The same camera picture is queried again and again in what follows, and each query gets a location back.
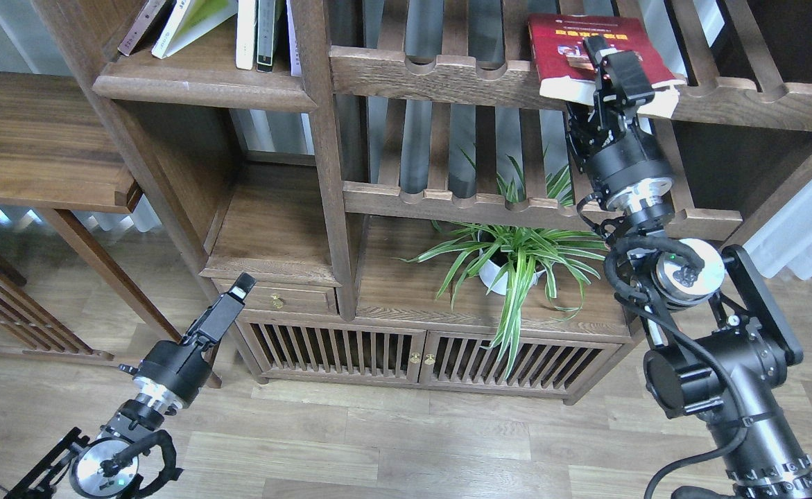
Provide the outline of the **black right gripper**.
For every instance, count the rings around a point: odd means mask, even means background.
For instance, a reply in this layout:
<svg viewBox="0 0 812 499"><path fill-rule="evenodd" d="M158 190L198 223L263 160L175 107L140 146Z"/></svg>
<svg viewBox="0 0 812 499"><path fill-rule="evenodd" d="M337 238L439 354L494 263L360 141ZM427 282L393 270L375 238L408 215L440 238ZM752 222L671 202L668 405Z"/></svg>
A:
<svg viewBox="0 0 812 499"><path fill-rule="evenodd" d="M637 125L639 108L652 102L655 91L637 53L616 50L602 35L582 42L596 71L587 126L597 143L605 143ZM674 183L674 170L647 132L625 133L583 160L582 168L603 209L628 209L640 199L666 195Z"/></svg>

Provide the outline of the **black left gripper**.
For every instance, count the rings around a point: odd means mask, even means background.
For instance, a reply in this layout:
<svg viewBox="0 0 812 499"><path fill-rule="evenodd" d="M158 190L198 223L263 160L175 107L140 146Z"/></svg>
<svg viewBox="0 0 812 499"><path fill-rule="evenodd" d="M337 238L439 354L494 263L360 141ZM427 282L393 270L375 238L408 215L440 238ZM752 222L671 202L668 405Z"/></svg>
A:
<svg viewBox="0 0 812 499"><path fill-rule="evenodd" d="M193 321L182 344L162 340L146 354L139 366L120 365L131 375L139 394L135 400L152 410L185 410L193 403L209 377L210 366L203 351L217 345L245 306L256 279L242 272L230 290Z"/></svg>

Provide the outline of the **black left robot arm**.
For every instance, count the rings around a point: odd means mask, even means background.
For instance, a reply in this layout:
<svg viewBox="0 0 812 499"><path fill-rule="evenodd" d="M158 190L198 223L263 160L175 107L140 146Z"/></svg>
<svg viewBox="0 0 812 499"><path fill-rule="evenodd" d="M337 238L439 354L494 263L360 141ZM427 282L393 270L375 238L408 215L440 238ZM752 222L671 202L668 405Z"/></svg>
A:
<svg viewBox="0 0 812 499"><path fill-rule="evenodd" d="M182 470L165 417L189 407L209 377L203 353L215 347L244 307L256 281L241 274L178 341L153 345L139 366L121 365L139 394L120 405L95 439L73 428L17 485L9 498L50 498L54 477L69 471L76 493L89 498L143 498L177 480Z"/></svg>

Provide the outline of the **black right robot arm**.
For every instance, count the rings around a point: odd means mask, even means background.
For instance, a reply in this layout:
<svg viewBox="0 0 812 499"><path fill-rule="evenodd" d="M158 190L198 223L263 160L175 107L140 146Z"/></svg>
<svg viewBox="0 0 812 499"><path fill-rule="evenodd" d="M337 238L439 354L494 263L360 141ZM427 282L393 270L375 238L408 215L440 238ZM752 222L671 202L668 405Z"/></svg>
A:
<svg viewBox="0 0 812 499"><path fill-rule="evenodd" d="M605 277L643 323L648 391L667 417L703 420L717 445L664 466L644 496L672 471L720 457L735 498L812 498L811 457L772 393L802 362L799 341L741 246L666 235L673 171L636 118L652 85L634 51L602 35L583 45L596 72L593 108L570 105L567 133L593 188L587 201L619 213L590 223L610 249Z"/></svg>

